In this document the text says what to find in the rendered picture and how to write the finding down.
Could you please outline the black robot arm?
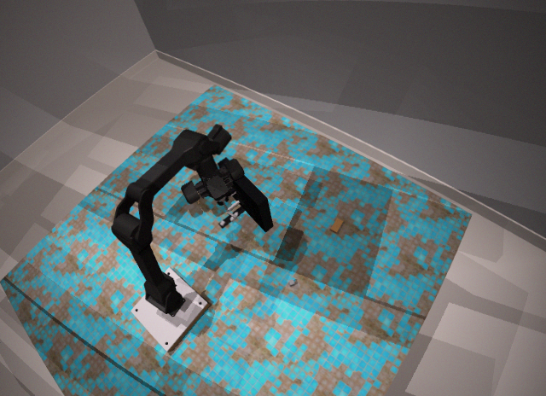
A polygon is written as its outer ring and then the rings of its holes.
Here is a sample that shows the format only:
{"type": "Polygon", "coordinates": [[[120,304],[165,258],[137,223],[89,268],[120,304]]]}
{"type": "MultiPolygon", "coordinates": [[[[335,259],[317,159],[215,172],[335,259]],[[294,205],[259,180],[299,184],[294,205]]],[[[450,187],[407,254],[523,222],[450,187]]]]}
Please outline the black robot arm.
{"type": "MultiPolygon", "coordinates": [[[[111,231],[130,249],[146,279],[143,284],[145,300],[171,317],[177,315],[186,299],[176,291],[174,279],[160,269],[150,247],[153,241],[154,196],[184,167],[203,175],[212,172],[216,167],[212,155],[221,154],[231,140],[232,136],[219,124],[215,124],[207,135],[182,131],[173,141],[171,150],[136,182],[128,185],[125,198],[118,204],[114,214],[111,231]],[[135,201],[138,202],[140,219],[129,214],[135,201]]],[[[213,198],[219,201],[229,194],[234,184],[230,177],[223,177],[218,171],[214,175],[209,179],[204,178],[203,184],[213,198]]]]}

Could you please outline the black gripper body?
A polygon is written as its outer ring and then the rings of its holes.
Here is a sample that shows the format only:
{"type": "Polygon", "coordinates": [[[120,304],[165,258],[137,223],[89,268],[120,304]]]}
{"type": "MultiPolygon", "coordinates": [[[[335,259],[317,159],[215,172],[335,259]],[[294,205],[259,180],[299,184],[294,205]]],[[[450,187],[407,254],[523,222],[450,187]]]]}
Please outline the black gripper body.
{"type": "Polygon", "coordinates": [[[237,159],[229,160],[225,162],[224,165],[226,166],[227,169],[225,168],[225,166],[218,169],[218,166],[216,164],[215,169],[208,174],[203,175],[197,172],[201,180],[195,186],[193,185],[192,181],[182,185],[181,191],[183,192],[183,195],[186,201],[188,202],[188,204],[192,204],[198,201],[200,199],[200,196],[203,196],[208,193],[207,189],[205,188],[203,184],[203,179],[204,178],[209,179],[215,176],[214,172],[216,171],[220,172],[223,177],[229,177],[231,175],[234,180],[243,177],[245,174],[237,159]],[[200,196],[198,193],[200,194],[200,196]]]}

